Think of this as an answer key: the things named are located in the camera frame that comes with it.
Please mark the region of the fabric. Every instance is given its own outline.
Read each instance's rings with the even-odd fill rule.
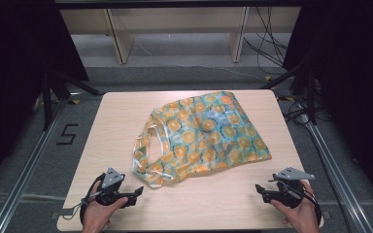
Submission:
[[[150,138],[162,155],[150,161]],[[271,158],[232,92],[190,97],[154,109],[136,140],[132,171],[151,187],[196,173]]]

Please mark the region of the floor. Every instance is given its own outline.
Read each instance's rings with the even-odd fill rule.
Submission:
[[[278,61],[274,60],[275,62],[273,62],[264,56],[258,55],[249,44],[244,43],[240,62],[233,63],[231,62],[226,35],[224,34],[138,35],[131,49],[129,59],[124,65],[118,64],[112,39],[107,35],[75,35],[73,36],[73,40],[80,53],[84,66],[93,77],[96,77],[96,72],[99,71],[98,68],[119,68],[121,70],[126,69],[130,71],[131,68],[142,67],[144,69],[147,67],[151,68],[150,70],[153,71],[153,68],[162,67],[176,67],[180,69],[186,67],[198,67],[200,69],[213,70],[214,72],[225,72],[242,77],[252,77],[264,82],[268,77],[276,77],[278,74],[268,74],[265,72],[255,74],[252,72],[246,72],[246,68],[255,66],[263,71],[273,70],[277,73],[285,72],[285,70],[279,68],[279,65],[276,64],[277,62],[280,63],[280,59],[283,59],[281,55],[276,52],[276,48],[272,46],[272,44],[263,41],[259,36],[262,37],[263,35],[251,34],[247,35],[246,39],[256,48],[259,48],[259,46],[262,45],[262,50],[271,54],[272,57]],[[275,35],[275,39],[284,45],[288,44],[289,38],[290,34]],[[289,95],[287,85],[284,86],[284,88],[277,87],[275,91],[277,95],[280,96]],[[92,116],[96,114],[96,106],[99,105],[101,98],[87,97],[82,94],[79,89],[73,89],[71,92],[73,92],[73,95],[79,96],[77,99],[80,99],[82,103],[80,105],[81,109],[76,112],[77,116],[80,116],[82,113]],[[37,107],[36,115],[40,116],[42,114],[42,107],[39,106],[39,100]],[[283,110],[288,110],[293,106],[292,102],[287,101],[281,103],[280,107],[282,107]],[[63,108],[75,111],[73,110],[74,105],[71,104],[68,104]],[[72,121],[79,121],[80,124],[91,125],[92,120],[93,118],[90,117],[82,117],[73,118]],[[69,118],[65,119],[60,116],[59,121],[68,124],[71,122],[71,117],[69,116]],[[339,155],[338,153],[341,151],[346,151],[345,153],[348,153],[348,148],[343,143],[342,137],[337,134],[336,129],[333,126],[330,126],[330,123],[325,120],[322,120],[321,123],[322,125],[327,126],[320,128],[318,134],[319,136],[322,134],[322,136],[328,140],[328,148],[325,148],[326,145],[322,146],[322,144],[319,147],[322,147],[322,150],[326,152],[329,157],[331,156],[331,153],[334,153],[335,155]],[[14,153],[21,154],[21,156],[9,157],[3,162],[0,168],[0,210],[9,193],[14,191],[14,183],[19,182],[19,176],[21,176],[22,172],[22,169],[19,168],[23,168],[24,164],[28,164],[27,161],[28,159],[30,160],[30,154],[39,153],[38,151],[35,151],[36,148],[34,145],[39,144],[40,138],[43,137],[41,130],[42,125],[43,119],[41,117],[32,117],[29,120],[29,123],[25,128],[25,138],[19,140],[17,150],[14,151]],[[311,151],[316,150],[313,144],[307,143],[307,141],[310,142],[309,140],[311,140],[311,137],[308,133],[302,134],[300,131],[303,129],[299,130],[295,129],[295,127],[295,124],[288,124],[289,131],[291,133],[293,132],[291,136],[295,145],[297,149],[300,150],[301,159],[307,161],[304,166],[306,169],[316,169],[315,167],[320,163],[317,159],[314,160],[310,158]],[[64,128],[56,128],[53,135],[61,135],[62,129]],[[85,130],[86,132],[83,134],[87,135],[90,127]],[[311,126],[310,131],[317,133],[313,126]],[[47,136],[50,145],[56,145],[61,140],[59,137],[54,137],[52,135]],[[77,144],[85,144],[85,137],[77,137],[76,140],[78,141],[76,142]],[[47,151],[47,153],[53,155],[43,156],[38,159],[38,161],[41,160],[39,161],[40,166],[33,168],[32,178],[24,180],[26,182],[25,188],[24,190],[19,191],[22,196],[19,201],[21,205],[6,216],[6,218],[11,218],[7,229],[8,232],[56,232],[53,222],[55,222],[60,215],[60,212],[57,210],[62,207],[66,195],[65,192],[67,191],[70,182],[64,181],[62,177],[72,177],[74,175],[74,166],[76,166],[76,164],[68,161],[79,161],[81,148],[75,147],[68,150],[59,150],[59,147],[51,147],[48,150],[51,151]],[[354,191],[353,196],[352,198],[350,197],[350,199],[353,199],[354,202],[354,198],[357,198],[358,200],[356,204],[364,209],[364,216],[360,216],[359,210],[356,214],[354,210],[348,208],[349,205],[350,207],[355,207],[355,203],[348,203],[345,201],[346,199],[341,200],[343,205],[346,207],[347,219],[352,227],[351,231],[373,232],[373,190],[371,190],[370,184],[367,183],[365,176],[359,170],[358,166],[352,165],[348,156],[339,157],[341,158],[338,158],[335,161],[335,166],[332,166],[332,169],[335,170],[335,174],[337,174],[337,171],[339,172],[339,170],[341,170],[343,173],[341,175],[344,175],[348,179],[347,183],[340,182],[339,184],[346,186],[351,185]],[[49,177],[48,173],[50,171],[48,170],[54,170],[55,172],[51,171],[51,174],[54,175]],[[325,180],[324,174],[318,174],[318,178]],[[326,209],[324,212],[324,218],[328,221],[328,225],[330,225],[329,228],[324,229],[324,232],[348,232],[345,229],[343,220],[341,219],[342,217],[339,209],[337,209],[338,204],[332,195],[328,193],[329,189],[330,186],[328,185],[328,182],[325,182],[325,185],[323,186],[317,187],[317,192],[322,193],[322,205]],[[343,191],[340,191],[340,195],[348,195],[348,193],[343,194]],[[42,217],[42,219],[36,219],[34,215],[45,217]],[[366,216],[370,221],[369,227],[366,225],[367,222],[363,220]]]

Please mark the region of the person's left hand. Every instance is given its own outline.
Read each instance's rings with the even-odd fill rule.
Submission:
[[[100,185],[98,182],[94,188],[92,189],[91,193],[96,192],[96,189]],[[98,233],[100,232],[105,226],[109,225],[110,217],[114,214],[114,212],[125,205],[128,201],[127,197],[122,197],[118,199],[114,204],[110,206],[103,206],[95,201],[95,198],[89,200],[89,204],[86,207],[85,215],[84,215],[84,233]]]

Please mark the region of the wooden tabletop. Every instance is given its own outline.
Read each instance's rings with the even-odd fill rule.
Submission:
[[[239,230],[282,228],[283,216],[255,190],[255,184],[277,190],[272,174],[290,166],[303,171],[276,98],[270,90],[228,90],[235,94],[255,129],[270,149],[272,159],[187,178],[152,189],[132,172],[135,140],[153,108],[169,102],[213,92],[113,92],[104,95],[88,136],[64,208],[85,197],[96,177],[113,167],[125,174],[119,191],[144,186],[136,206],[117,210],[108,229],[121,231]],[[158,151],[153,143],[152,151]],[[82,230],[79,215],[59,218],[61,231]]]

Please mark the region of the person's right hand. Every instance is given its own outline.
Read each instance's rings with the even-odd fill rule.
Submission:
[[[307,191],[306,195],[314,194],[314,190],[306,182],[301,181]],[[307,198],[302,198],[301,203],[294,209],[286,207],[283,203],[277,200],[271,200],[271,204],[284,214],[286,218],[283,220],[283,224],[290,223],[291,226],[298,233],[316,233],[320,232],[317,222],[317,216],[315,213],[314,204]]]

